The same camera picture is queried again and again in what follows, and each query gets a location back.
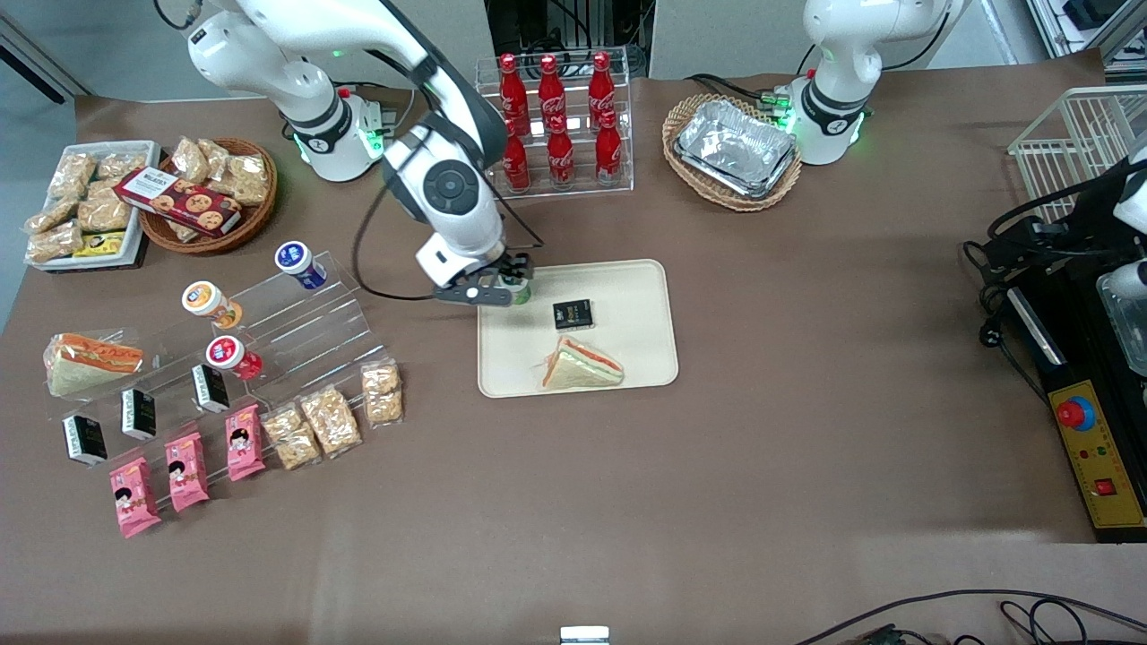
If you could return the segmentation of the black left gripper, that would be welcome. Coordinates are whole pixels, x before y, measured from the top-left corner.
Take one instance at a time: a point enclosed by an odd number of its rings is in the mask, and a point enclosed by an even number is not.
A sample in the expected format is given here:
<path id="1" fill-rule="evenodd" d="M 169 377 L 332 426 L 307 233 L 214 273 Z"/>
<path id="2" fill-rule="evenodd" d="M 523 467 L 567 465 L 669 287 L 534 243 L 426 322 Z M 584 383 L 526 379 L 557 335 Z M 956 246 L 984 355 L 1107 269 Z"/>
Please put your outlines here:
<path id="1" fill-rule="evenodd" d="M 1115 216 L 1126 174 L 1103 174 L 1082 181 L 1068 216 L 1069 261 L 1134 261 L 1134 230 Z"/>

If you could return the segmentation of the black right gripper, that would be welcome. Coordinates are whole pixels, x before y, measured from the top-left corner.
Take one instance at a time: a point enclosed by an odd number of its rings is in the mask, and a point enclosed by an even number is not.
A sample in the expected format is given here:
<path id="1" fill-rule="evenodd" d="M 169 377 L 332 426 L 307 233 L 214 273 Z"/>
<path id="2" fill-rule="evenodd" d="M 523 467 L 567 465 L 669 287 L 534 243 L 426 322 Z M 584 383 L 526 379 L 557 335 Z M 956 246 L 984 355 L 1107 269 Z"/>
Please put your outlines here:
<path id="1" fill-rule="evenodd" d="M 529 252 L 504 252 L 499 261 L 492 262 L 482 270 L 483 275 L 491 275 L 496 281 L 496 292 L 504 305 L 513 304 L 513 283 L 520 283 L 520 295 L 532 293 L 535 262 Z"/>

